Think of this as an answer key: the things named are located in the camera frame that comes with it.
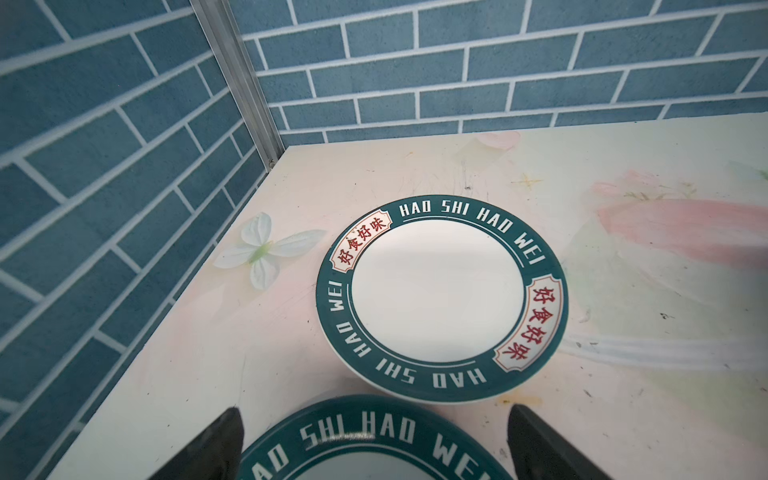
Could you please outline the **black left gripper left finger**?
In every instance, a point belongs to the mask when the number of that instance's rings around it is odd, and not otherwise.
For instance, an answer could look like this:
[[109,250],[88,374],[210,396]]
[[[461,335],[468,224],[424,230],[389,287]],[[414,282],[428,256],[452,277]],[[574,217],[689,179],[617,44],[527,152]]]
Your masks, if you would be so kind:
[[240,410],[230,407],[149,479],[234,480],[240,468],[243,440]]

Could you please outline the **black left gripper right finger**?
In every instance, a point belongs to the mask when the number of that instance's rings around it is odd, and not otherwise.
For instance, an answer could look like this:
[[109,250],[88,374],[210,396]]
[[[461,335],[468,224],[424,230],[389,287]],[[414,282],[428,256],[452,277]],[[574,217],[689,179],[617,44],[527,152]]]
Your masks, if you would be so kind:
[[518,479],[610,479],[525,405],[514,404],[511,408],[507,444]]

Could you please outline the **green-rimmed white plate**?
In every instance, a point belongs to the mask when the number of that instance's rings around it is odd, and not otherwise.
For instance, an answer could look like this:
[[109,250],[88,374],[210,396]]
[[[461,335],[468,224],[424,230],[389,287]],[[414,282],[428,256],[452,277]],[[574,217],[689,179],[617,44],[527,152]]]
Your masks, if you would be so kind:
[[242,456],[240,479],[508,479],[450,421],[403,400],[351,395],[304,408]]
[[396,200],[331,244],[316,310],[332,350],[389,394],[465,404],[533,377],[568,321],[566,276],[528,223],[454,195]]

